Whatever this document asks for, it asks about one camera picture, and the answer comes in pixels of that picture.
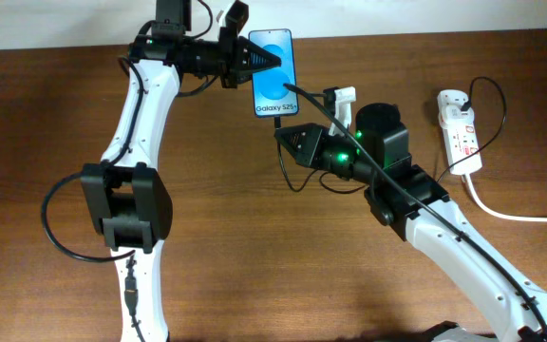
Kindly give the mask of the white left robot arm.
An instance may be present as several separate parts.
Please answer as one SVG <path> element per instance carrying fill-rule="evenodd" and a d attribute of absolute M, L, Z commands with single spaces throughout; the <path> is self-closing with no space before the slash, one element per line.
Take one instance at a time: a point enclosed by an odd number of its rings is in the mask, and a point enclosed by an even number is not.
<path fill-rule="evenodd" d="M 116 265 L 123 341 L 168 341 L 160 261 L 173 221 L 173 203 L 158 172 L 160 144 L 186 74 L 235 88 L 281 64 L 279 57 L 241 36 L 249 7 L 226 9 L 215 41 L 188 35 L 191 5 L 159 1 L 156 17 L 130 43 L 128 90 L 114 137 L 98 163 L 84 165 L 81 185 L 96 233 Z"/>

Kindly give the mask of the blue Galaxy smartphone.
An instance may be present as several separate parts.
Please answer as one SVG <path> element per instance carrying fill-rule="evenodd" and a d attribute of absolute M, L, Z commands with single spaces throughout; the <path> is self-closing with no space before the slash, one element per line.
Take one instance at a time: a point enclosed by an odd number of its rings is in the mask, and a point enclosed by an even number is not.
<path fill-rule="evenodd" d="M 281 66 L 253 76 L 256 117 L 296 115 L 299 111 L 298 96 L 284 87 L 284 84 L 296 85 L 291 31 L 287 28 L 253 30 L 249 33 L 249 40 L 281 61 Z"/>

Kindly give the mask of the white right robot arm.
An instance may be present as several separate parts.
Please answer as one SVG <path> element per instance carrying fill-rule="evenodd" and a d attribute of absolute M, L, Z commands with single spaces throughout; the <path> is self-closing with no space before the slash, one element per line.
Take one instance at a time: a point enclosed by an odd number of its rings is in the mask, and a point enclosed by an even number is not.
<path fill-rule="evenodd" d="M 479 310 L 499 341 L 547 341 L 547 292 L 468 221 L 447 191 L 411 160 L 398 107 L 361 108 L 356 131 L 317 123 L 278 127 L 296 163 L 366 185 L 371 214 L 425 254 Z"/>

